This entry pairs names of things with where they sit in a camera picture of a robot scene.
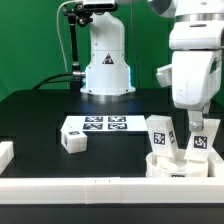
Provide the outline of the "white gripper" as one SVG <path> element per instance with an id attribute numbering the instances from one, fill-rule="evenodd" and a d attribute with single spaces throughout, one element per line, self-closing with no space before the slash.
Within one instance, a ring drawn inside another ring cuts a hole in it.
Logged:
<path id="1" fill-rule="evenodd" d="M 169 36 L 169 47 L 173 50 L 174 105 L 191 110 L 189 130 L 200 132 L 203 115 L 209 114 L 210 100 L 221 85 L 224 22 L 177 22 Z"/>

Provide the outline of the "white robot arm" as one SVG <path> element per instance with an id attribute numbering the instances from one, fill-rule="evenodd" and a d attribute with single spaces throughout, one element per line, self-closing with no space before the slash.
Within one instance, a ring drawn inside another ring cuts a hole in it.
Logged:
<path id="1" fill-rule="evenodd" d="M 92 95 L 121 95 L 130 88 L 124 60 L 124 27 L 110 15 L 121 0 L 84 0 L 93 13 L 90 25 L 91 61 L 84 91 Z M 177 108 L 188 111 L 189 129 L 204 129 L 203 115 L 219 91 L 224 50 L 224 0 L 147 0 L 159 16 L 173 18 L 169 35 L 170 65 L 157 70 L 162 86 L 172 87 Z"/>

